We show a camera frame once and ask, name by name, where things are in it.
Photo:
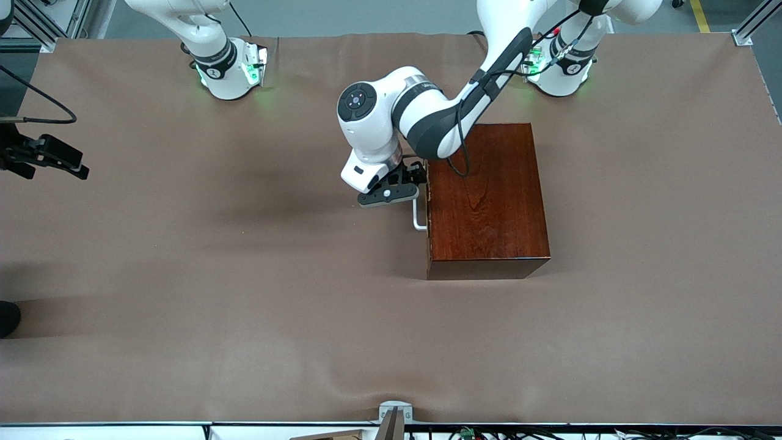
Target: gray floor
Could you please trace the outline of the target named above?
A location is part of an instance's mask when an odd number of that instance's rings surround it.
[[[419,34],[464,34],[480,29],[475,0],[395,0],[355,2],[344,0],[233,0],[250,30],[269,37],[334,37],[344,34],[416,32]],[[563,17],[565,3],[559,2],[538,24],[549,28]],[[216,17],[228,34],[245,34],[231,10]],[[617,32],[683,33],[698,32],[688,7],[673,9],[665,2],[646,23],[627,26],[618,23]],[[107,38],[171,38],[172,34],[155,20],[117,2],[109,23]]]
[[[112,0],[98,3],[101,10],[111,9]],[[701,0],[712,31],[729,31],[736,27],[759,3],[759,0]],[[463,34],[479,29],[475,0],[396,0],[355,2],[344,0],[233,0],[233,4],[255,35],[280,37],[328,37],[372,32],[418,32],[422,34]],[[564,15],[559,2],[540,21],[538,31],[550,27]],[[246,34],[231,13],[217,14],[229,35]],[[116,6],[105,26],[106,38],[172,38],[173,35],[155,20],[135,12],[124,0]],[[617,33],[688,33],[698,32],[695,15],[688,2],[674,9],[663,0],[660,10],[638,26],[615,23]],[[753,40],[769,93],[782,103],[782,13],[762,27]],[[35,55],[0,54],[0,60],[29,78]],[[0,78],[0,111],[15,114],[23,89],[9,78]]]

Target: robotic arm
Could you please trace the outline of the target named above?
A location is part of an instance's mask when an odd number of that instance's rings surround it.
[[[226,9],[228,0],[125,0],[136,11],[174,32],[195,60],[201,82],[219,99],[237,99],[260,85],[266,48],[228,38],[209,14]]]
[[[0,0],[0,35],[3,35],[13,21],[13,0]]]
[[[417,169],[404,167],[398,135],[401,133],[422,159],[445,159],[454,154],[528,56],[533,46],[532,28],[556,1],[478,0],[478,17],[488,52],[480,68],[453,99],[448,99],[415,67],[402,67],[385,78],[358,82],[345,89],[339,97],[337,116],[353,151],[341,176],[362,193],[358,199],[361,206],[418,196],[422,176]],[[659,6],[660,1],[625,0],[643,11],[649,8],[642,6]],[[590,19],[602,16],[621,2],[580,0],[578,14]],[[585,30],[586,27],[579,29],[582,36]],[[553,55],[553,63],[549,62],[553,65],[564,59],[577,43],[577,39],[571,41]]]

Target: table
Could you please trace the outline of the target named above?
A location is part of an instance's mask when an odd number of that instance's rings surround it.
[[[273,41],[258,40],[272,45]],[[177,41],[61,41],[26,126],[89,180],[0,175],[0,420],[773,424],[782,407],[782,129],[728,34],[608,35],[576,96],[514,80],[552,259],[427,282],[409,204],[360,209],[335,103],[420,67],[452,96],[472,36],[282,39],[273,87],[220,102]],[[31,94],[22,113],[56,116]]]

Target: yellow floor stripe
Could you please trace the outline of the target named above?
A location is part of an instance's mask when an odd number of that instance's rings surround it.
[[[708,28],[708,23],[706,22],[706,16],[703,14],[703,7],[701,6],[701,0],[690,0],[690,5],[692,5],[692,12],[695,14],[695,21],[698,22],[698,30],[702,34],[710,33],[711,30]]]

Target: wooden box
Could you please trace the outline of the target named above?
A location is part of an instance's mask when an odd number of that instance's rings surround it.
[[[478,124],[470,174],[428,163],[429,280],[526,278],[551,258],[530,124]],[[451,159],[465,170],[462,152]]]

